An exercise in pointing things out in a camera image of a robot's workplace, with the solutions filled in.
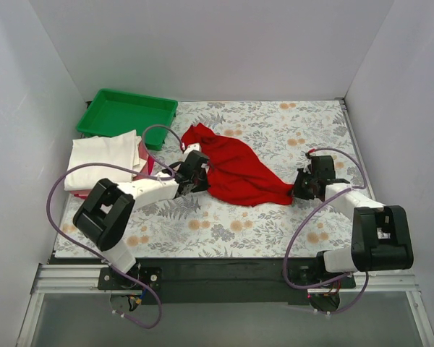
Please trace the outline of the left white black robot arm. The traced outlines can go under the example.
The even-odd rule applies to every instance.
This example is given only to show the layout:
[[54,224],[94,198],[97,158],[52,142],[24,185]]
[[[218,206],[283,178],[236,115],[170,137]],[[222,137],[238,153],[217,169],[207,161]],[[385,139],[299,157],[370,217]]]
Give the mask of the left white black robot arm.
[[73,224],[96,245],[107,263],[117,268],[114,280],[122,288],[134,288],[140,279],[134,267],[136,259],[123,240],[132,212],[159,201],[208,190],[208,162],[204,153],[187,149],[177,170],[164,170],[151,178],[123,184],[101,179],[79,207]]

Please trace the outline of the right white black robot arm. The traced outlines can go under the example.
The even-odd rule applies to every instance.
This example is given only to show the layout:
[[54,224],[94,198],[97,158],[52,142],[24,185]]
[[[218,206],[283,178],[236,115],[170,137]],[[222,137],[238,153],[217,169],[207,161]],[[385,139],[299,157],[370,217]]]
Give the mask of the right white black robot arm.
[[414,254],[405,209],[376,202],[347,180],[338,179],[330,155],[308,154],[307,158],[307,167],[297,170],[293,197],[320,200],[352,222],[351,244],[319,252],[313,280],[326,288],[339,279],[339,273],[411,268]]

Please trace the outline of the red t shirt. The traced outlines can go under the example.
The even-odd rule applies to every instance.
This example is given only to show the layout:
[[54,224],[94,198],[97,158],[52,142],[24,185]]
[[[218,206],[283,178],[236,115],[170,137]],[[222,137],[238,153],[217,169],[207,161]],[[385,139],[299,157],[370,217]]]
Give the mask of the red t shirt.
[[182,141],[186,145],[199,144],[209,157],[208,192],[216,199],[250,207],[292,204],[293,186],[277,177],[244,142],[217,135],[203,124],[191,126]]

